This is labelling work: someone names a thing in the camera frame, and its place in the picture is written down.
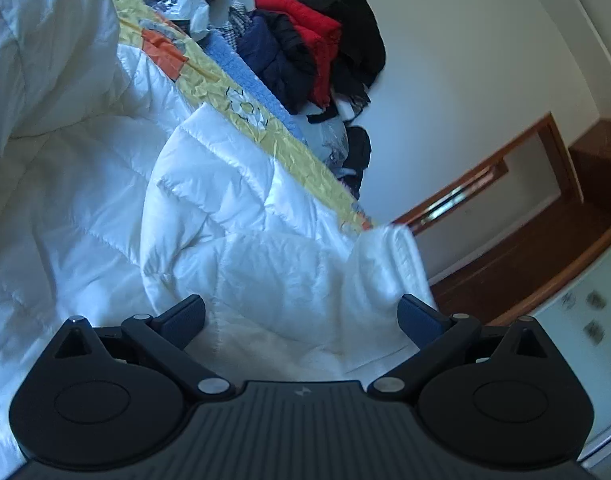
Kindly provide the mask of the white quilted down jacket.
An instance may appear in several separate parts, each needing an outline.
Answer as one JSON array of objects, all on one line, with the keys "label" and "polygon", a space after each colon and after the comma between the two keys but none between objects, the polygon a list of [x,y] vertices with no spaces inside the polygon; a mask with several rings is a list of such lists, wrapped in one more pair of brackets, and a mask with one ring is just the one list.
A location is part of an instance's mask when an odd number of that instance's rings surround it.
[{"label": "white quilted down jacket", "polygon": [[112,0],[0,0],[0,479],[10,401],[59,326],[202,297],[193,358],[232,380],[369,384],[431,293],[402,226],[355,234],[212,104],[121,44]]}]

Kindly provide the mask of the dark wooden wardrobe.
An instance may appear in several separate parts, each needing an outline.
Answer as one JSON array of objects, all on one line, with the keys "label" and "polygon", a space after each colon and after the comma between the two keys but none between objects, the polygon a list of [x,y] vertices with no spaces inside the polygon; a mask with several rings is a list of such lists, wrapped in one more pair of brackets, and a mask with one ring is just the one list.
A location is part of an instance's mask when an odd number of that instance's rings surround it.
[{"label": "dark wooden wardrobe", "polygon": [[484,324],[507,324],[563,288],[611,244],[611,119],[595,122],[570,146],[551,115],[528,133],[545,147],[559,196],[432,286],[445,315],[466,313]]}]

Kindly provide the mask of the clear plastic bag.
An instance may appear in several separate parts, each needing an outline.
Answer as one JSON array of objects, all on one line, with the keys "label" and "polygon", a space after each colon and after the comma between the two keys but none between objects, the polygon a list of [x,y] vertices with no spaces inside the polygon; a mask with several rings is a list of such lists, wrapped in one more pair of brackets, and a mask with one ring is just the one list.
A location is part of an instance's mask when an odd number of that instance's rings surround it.
[{"label": "clear plastic bag", "polygon": [[349,154],[348,136],[339,116],[324,122],[309,122],[307,115],[314,114],[314,105],[308,105],[300,114],[292,116],[312,154],[331,172],[338,172]]}]

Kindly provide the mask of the black coat on pile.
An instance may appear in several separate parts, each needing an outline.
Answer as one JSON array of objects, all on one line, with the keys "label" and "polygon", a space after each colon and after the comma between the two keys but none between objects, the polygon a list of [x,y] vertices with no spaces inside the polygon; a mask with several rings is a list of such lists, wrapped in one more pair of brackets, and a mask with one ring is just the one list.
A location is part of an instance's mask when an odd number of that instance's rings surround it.
[{"label": "black coat on pile", "polygon": [[297,0],[341,25],[338,53],[331,62],[331,86],[358,110],[386,65],[386,48],[367,0]]}]

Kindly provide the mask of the light blue blanket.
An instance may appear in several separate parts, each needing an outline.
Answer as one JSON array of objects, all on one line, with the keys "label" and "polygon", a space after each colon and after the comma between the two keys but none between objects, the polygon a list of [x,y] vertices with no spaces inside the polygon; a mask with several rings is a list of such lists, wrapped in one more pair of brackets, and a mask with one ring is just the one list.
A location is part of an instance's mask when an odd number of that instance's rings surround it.
[{"label": "light blue blanket", "polygon": [[251,70],[243,59],[231,48],[225,39],[215,30],[199,42],[202,50],[216,62],[246,92],[266,107],[286,129],[300,142],[307,145],[306,139],[296,122],[276,96],[266,87],[261,79]]}]

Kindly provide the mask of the navy blue jacket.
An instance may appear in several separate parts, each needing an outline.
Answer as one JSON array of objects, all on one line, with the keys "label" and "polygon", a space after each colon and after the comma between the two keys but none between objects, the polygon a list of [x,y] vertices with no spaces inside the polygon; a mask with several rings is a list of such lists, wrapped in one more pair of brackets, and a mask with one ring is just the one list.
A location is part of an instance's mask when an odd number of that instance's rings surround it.
[{"label": "navy blue jacket", "polygon": [[251,25],[237,40],[237,53],[289,114],[309,101],[316,64],[285,14],[255,10]]}]

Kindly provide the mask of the yellow patterned bed sheet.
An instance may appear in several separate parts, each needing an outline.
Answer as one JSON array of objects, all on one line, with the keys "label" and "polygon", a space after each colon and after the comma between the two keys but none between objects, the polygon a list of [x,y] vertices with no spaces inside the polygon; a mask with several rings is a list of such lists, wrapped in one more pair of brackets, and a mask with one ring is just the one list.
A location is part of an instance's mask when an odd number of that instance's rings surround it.
[{"label": "yellow patterned bed sheet", "polygon": [[359,233],[374,226],[348,188],[302,142],[246,92],[190,36],[143,0],[112,0],[120,24],[119,41],[155,57],[192,107],[211,104],[274,157],[320,202],[338,223]]}]

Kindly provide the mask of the red puffer jacket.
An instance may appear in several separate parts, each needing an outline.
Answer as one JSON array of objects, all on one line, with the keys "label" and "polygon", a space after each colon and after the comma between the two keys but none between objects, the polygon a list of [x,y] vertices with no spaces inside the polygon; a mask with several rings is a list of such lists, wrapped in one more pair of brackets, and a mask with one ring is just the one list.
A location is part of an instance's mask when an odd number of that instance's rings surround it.
[{"label": "red puffer jacket", "polygon": [[331,101],[331,63],[338,53],[341,24],[298,0],[255,0],[255,6],[257,10],[288,18],[294,26],[316,67],[311,101],[325,110]]}]

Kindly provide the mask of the houndstooth checked garment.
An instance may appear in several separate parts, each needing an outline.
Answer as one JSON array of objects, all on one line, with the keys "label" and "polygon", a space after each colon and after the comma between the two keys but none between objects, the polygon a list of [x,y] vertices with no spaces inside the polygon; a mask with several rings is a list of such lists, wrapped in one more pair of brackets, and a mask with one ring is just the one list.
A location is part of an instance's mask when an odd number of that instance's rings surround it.
[{"label": "houndstooth checked garment", "polygon": [[238,41],[246,35],[251,26],[252,12],[243,3],[233,0],[228,7],[228,18],[218,31],[231,49],[236,51]]}]

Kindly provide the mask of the white printed plastic bag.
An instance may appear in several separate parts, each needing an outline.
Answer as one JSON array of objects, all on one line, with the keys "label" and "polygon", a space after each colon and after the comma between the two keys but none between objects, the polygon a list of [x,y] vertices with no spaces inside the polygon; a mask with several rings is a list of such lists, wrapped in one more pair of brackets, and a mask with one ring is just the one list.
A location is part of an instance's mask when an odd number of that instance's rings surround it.
[{"label": "white printed plastic bag", "polygon": [[144,0],[168,21],[176,24],[193,40],[209,34],[209,4],[206,0]]}]

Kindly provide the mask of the black bag by wall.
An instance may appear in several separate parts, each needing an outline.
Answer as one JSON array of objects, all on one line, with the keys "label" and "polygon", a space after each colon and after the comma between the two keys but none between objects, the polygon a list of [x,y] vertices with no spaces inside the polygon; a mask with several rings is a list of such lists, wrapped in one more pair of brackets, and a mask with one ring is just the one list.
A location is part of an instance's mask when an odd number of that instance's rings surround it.
[{"label": "black bag by wall", "polygon": [[358,200],[365,170],[371,161],[371,139],[360,126],[345,129],[348,138],[348,156],[337,172],[337,179],[343,183]]}]

